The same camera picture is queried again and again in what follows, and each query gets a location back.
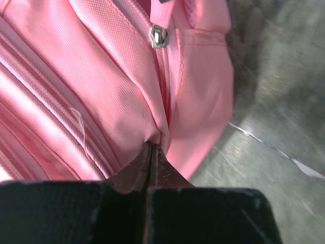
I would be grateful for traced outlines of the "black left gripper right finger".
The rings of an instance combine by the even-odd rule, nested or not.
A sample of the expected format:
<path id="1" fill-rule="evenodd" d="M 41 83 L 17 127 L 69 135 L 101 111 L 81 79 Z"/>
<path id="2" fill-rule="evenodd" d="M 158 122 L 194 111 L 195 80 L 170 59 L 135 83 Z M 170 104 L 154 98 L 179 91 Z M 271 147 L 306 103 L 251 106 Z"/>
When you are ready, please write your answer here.
<path id="1" fill-rule="evenodd" d="M 199 188 L 152 151 L 148 243 L 282 243 L 265 195 L 248 188 Z"/>

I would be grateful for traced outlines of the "pink school backpack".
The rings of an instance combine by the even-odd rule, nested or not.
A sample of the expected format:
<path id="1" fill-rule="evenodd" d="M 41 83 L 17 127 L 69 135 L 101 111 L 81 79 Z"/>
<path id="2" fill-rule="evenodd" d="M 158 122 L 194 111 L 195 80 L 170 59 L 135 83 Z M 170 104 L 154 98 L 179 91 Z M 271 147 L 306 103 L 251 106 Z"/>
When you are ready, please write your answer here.
<path id="1" fill-rule="evenodd" d="M 189 178 L 232 116 L 225 1 L 1 1 L 1 180 Z"/>

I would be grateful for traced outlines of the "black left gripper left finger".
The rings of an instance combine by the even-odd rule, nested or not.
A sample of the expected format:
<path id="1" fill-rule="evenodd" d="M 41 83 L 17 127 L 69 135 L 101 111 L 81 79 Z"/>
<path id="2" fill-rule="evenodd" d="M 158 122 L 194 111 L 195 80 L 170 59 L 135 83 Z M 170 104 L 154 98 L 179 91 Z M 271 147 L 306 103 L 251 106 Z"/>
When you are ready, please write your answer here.
<path id="1" fill-rule="evenodd" d="M 141 243 L 152 146 L 99 181 L 1 183 L 1 243 Z"/>

